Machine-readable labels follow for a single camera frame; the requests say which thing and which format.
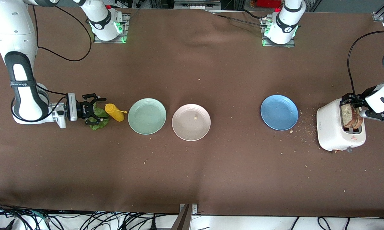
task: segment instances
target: green leaf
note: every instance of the green leaf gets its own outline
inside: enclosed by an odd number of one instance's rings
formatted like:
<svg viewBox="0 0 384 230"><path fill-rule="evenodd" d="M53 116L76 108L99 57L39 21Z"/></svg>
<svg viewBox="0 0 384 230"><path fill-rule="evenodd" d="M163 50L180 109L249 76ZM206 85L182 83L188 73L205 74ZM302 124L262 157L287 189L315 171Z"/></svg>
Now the green leaf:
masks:
<svg viewBox="0 0 384 230"><path fill-rule="evenodd" d="M105 110L102 108L98 108L98 107L94 107L94 114L98 117L108 117L108 114L105 112ZM89 120L90 120L90 122L96 121L96 119L94 119L94 118L89 118ZM106 119L103 119L99 124L92 124L92 125L90 125L90 127L93 131L95 131L99 128L104 128L108 124L108 121L109 121L109 119L106 118Z"/></svg>

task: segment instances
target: green plate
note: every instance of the green plate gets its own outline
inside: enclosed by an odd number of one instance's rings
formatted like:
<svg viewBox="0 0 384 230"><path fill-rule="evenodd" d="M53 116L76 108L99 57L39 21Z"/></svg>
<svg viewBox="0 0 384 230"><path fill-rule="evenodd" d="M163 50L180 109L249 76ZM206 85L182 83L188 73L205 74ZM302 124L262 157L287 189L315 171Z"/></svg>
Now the green plate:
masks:
<svg viewBox="0 0 384 230"><path fill-rule="evenodd" d="M131 128L143 135L158 132L166 120L165 107L158 100L144 98L132 105L128 113Z"/></svg>

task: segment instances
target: plate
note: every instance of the plate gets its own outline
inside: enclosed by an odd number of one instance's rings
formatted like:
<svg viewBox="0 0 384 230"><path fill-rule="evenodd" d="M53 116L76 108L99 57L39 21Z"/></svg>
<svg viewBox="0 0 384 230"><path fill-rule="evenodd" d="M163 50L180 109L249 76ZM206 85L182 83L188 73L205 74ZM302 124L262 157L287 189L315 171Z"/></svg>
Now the plate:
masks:
<svg viewBox="0 0 384 230"><path fill-rule="evenodd" d="M261 104L260 114L263 121L279 131L291 129L298 121L298 110L290 98L272 95Z"/></svg>
<svg viewBox="0 0 384 230"><path fill-rule="evenodd" d="M188 104L177 109L172 118L175 134L183 140L202 139L210 129L209 113L202 106Z"/></svg>
<svg viewBox="0 0 384 230"><path fill-rule="evenodd" d="M144 98L135 102L128 112L129 126L135 132L143 135L158 132L165 124L165 120L165 107L152 98Z"/></svg>

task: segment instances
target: red object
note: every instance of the red object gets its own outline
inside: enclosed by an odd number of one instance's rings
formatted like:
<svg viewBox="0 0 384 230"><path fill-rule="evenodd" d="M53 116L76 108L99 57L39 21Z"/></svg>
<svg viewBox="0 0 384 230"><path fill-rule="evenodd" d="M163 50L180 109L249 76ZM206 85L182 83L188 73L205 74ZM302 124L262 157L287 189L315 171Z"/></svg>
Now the red object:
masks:
<svg viewBox="0 0 384 230"><path fill-rule="evenodd" d="M281 1L279 0L257 0L256 6L266 8L279 8Z"/></svg>

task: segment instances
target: table surface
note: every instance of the table surface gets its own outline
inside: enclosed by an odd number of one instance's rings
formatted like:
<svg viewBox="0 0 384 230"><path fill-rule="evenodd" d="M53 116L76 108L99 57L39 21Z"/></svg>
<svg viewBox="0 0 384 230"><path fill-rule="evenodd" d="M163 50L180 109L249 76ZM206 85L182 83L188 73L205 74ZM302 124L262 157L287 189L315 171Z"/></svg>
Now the table surface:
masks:
<svg viewBox="0 0 384 230"><path fill-rule="evenodd" d="M67 10L85 20L80 9ZM85 54L88 36L74 19L41 7L37 18L40 46L68 58ZM382 23L369 14L306 13L300 24L295 48L271 48L262 47L257 27L205 11L140 10L126 44L93 44L79 62L38 51L34 74L50 90L97 93L122 110L142 98L161 101L167 121L151 135L135 133L127 120L97 131L82 120L66 129L15 123L0 56L0 203L149 212L198 203L203 214L384 217L384 123L366 120L366 143L336 154L319 148L315 127L316 110L351 90L349 47ZM357 92L384 81L383 53L384 34L355 46ZM260 118L273 94L300 111L292 134ZM176 109L189 103L211 116L209 133L196 142L171 127Z"/></svg>

